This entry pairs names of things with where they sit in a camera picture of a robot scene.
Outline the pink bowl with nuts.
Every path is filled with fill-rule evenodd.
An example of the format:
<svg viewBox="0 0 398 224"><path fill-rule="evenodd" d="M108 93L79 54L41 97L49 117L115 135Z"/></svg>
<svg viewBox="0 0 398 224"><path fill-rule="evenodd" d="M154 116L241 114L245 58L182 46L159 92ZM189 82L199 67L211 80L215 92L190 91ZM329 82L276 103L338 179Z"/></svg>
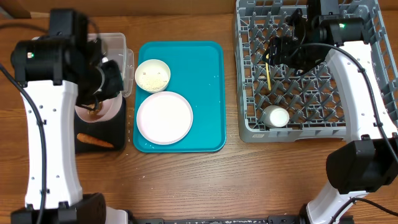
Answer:
<svg viewBox="0 0 398 224"><path fill-rule="evenodd" d="M122 102L123 96L122 94L119 94L117 97L99 102L97 110L90 111L88 109L75 106L75 111L78 117L87 123L108 121L117 115L121 109Z"/></svg>

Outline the yellow plastic spoon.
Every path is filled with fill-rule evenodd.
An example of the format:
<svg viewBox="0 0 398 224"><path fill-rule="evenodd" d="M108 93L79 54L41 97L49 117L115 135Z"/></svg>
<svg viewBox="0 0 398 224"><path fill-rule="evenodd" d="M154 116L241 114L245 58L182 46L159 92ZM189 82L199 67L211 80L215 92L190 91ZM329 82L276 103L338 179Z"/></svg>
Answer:
<svg viewBox="0 0 398 224"><path fill-rule="evenodd" d="M270 76L270 70L269 70L269 64L266 63L266 77L267 77L267 87L268 90L272 90L272 82L271 82L271 76Z"/></svg>

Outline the orange carrot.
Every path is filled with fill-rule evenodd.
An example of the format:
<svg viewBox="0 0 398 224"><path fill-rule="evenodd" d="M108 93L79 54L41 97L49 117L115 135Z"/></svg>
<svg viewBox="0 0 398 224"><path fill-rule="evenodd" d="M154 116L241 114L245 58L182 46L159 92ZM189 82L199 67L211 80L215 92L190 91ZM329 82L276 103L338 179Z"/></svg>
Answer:
<svg viewBox="0 0 398 224"><path fill-rule="evenodd" d="M95 138L93 136L90 136L90 135L84 134L84 133L78 133L77 134L77 139L80 142L83 142L83 143L86 143L86 144L95 145L95 146L106 147L106 148L113 148L114 147L109 142L106 142L104 140L100 140L98 138Z"/></svg>

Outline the white paper cup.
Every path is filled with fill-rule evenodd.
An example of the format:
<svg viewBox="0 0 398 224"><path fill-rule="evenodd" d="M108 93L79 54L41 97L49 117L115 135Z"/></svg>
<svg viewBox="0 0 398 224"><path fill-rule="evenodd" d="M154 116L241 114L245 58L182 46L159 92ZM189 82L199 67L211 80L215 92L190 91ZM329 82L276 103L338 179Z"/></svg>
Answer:
<svg viewBox="0 0 398 224"><path fill-rule="evenodd" d="M266 117L263 123L270 128L283 128L290 120L289 112L280 106L270 105L264 112Z"/></svg>

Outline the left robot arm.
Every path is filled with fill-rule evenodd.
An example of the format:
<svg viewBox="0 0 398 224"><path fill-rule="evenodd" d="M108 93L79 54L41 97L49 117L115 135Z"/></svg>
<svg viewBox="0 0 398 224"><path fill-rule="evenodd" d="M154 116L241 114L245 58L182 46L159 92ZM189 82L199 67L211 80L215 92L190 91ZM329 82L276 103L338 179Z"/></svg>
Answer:
<svg viewBox="0 0 398 224"><path fill-rule="evenodd" d="M13 223L132 223L131 214L84 194L75 162L75 109L95 110L115 98L123 80L114 60L103 61L101 39L88 40L89 18L52 9L47 33L17 43L7 79L19 90L27 116L29 181Z"/></svg>

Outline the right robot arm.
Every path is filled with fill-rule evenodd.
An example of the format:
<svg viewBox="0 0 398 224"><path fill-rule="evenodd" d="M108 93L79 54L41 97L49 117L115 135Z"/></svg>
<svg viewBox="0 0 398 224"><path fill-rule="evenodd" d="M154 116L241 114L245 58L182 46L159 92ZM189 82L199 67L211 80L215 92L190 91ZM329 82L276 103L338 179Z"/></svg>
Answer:
<svg viewBox="0 0 398 224"><path fill-rule="evenodd" d="M337 1L315 0L287 22L295 37L271 38L263 61L301 74L325 62L343 107L346 144L327 157L328 180L302 215L307 223L338 223L350 206L397 177L397 128L376 81L362 18L342 16Z"/></svg>

